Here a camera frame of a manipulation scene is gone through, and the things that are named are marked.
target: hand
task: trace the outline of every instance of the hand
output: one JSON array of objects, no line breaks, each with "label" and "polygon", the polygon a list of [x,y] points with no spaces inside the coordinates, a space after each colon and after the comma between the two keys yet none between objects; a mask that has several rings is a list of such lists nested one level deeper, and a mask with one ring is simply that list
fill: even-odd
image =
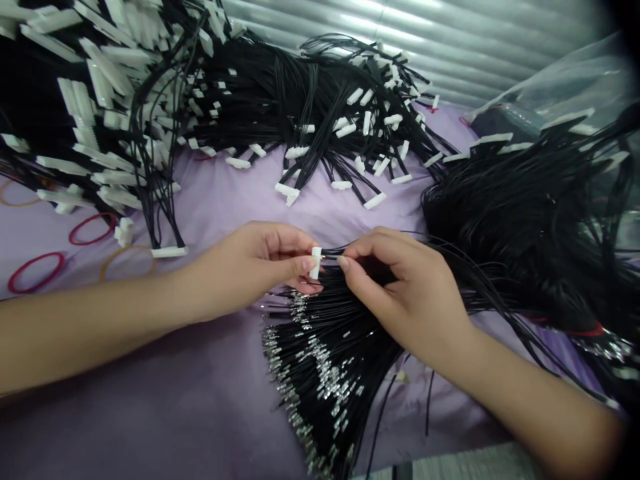
[{"label": "hand", "polygon": [[[378,285],[361,259],[390,266],[398,281]],[[338,262],[351,291],[408,352],[439,370],[475,331],[442,255],[410,236],[378,227],[356,240]]]},{"label": "hand", "polygon": [[290,225],[250,222],[176,272],[174,285],[188,300],[192,321],[242,310],[281,283],[312,295],[322,290],[306,283],[315,246]]}]

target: purple cloth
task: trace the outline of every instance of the purple cloth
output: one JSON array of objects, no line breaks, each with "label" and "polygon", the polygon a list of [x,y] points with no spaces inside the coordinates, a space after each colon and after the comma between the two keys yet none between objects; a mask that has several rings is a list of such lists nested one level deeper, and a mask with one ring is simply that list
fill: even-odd
[{"label": "purple cloth", "polygon": [[[449,107],[427,114],[430,125],[460,149],[475,139]],[[157,270],[174,269],[250,220],[296,225],[326,247],[344,245],[376,225],[423,231],[420,192],[431,182],[414,159],[414,180],[392,185],[371,180],[388,195],[372,211],[350,191],[335,191],[319,168],[300,198],[286,208],[273,190],[282,172],[284,148],[239,171],[223,161],[178,162],[176,218],[190,248],[186,258],[160,260]],[[33,194],[7,189],[5,199],[19,203]],[[43,253],[67,255],[63,272],[42,291],[67,289],[98,280],[102,262],[118,250],[109,238],[96,245],[74,247],[70,230],[93,214],[78,209],[63,217],[48,203],[0,207],[3,228],[0,299],[10,296],[6,282],[27,260]],[[148,245],[140,213],[134,243]],[[164,224],[164,245],[174,243]],[[93,222],[83,230],[90,239],[106,226]],[[108,270],[108,278],[140,275],[151,265],[150,254],[134,250]],[[37,283],[52,268],[34,265],[20,286]],[[473,318],[480,328],[528,358],[508,324],[494,313]],[[301,448],[287,423],[270,382],[262,354],[264,321],[260,303],[214,322],[174,332],[126,358],[100,369],[45,387],[0,411],[0,478],[162,480],[185,478],[305,478]],[[554,347],[586,381],[590,372],[562,339]],[[373,467],[421,457],[454,453],[506,441],[506,432],[474,400],[436,375],[431,398],[429,436],[425,408],[431,370],[414,359],[402,366],[409,382],[392,387],[382,417]],[[374,402],[357,470],[366,468],[375,419],[386,385]]]}]

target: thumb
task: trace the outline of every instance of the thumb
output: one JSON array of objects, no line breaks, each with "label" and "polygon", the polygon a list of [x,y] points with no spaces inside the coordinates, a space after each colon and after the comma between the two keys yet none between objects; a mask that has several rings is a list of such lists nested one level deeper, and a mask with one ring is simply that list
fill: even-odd
[{"label": "thumb", "polygon": [[338,264],[345,274],[349,289],[378,320],[385,321],[394,316],[395,300],[367,275],[362,265],[349,257],[338,257]]},{"label": "thumb", "polygon": [[316,264],[317,260],[310,255],[270,261],[268,264],[269,277],[273,286],[279,285],[296,277],[308,275]]}]

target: forearm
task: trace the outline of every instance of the forearm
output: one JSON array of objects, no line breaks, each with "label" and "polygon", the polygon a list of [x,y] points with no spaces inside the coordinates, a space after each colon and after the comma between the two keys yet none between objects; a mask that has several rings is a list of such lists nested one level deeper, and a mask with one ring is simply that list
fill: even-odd
[{"label": "forearm", "polygon": [[174,276],[0,303],[0,395],[70,377],[185,324]]},{"label": "forearm", "polygon": [[584,392],[480,330],[436,370],[494,414],[554,478],[599,479],[621,422]]}]

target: orange rubber band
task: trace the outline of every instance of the orange rubber band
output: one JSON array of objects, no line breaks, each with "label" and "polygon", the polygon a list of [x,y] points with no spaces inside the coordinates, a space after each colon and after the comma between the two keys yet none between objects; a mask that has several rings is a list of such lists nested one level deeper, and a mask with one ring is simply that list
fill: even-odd
[{"label": "orange rubber band", "polygon": [[26,203],[7,203],[5,201],[5,189],[9,186],[9,184],[15,183],[13,180],[8,179],[2,185],[0,185],[0,205],[4,205],[5,207],[28,207],[30,205],[34,205],[38,202],[42,202],[40,198],[36,198],[35,200],[31,200]]},{"label": "orange rubber band", "polygon": [[[132,249],[144,249],[151,252],[151,249],[149,247],[143,247],[142,245],[129,245],[128,247],[121,248],[120,250],[117,250],[116,252],[112,253],[109,256],[109,258],[107,258],[107,260],[105,260],[105,262],[100,267],[100,280],[99,280],[100,283],[107,281],[107,268],[109,268],[109,265],[111,264],[111,262],[114,261],[116,257],[120,256],[121,253],[124,253]],[[156,262],[157,262],[157,259],[153,258],[153,262],[151,263],[151,268],[149,269],[148,272],[146,272],[145,275],[148,275],[155,270]]]}]

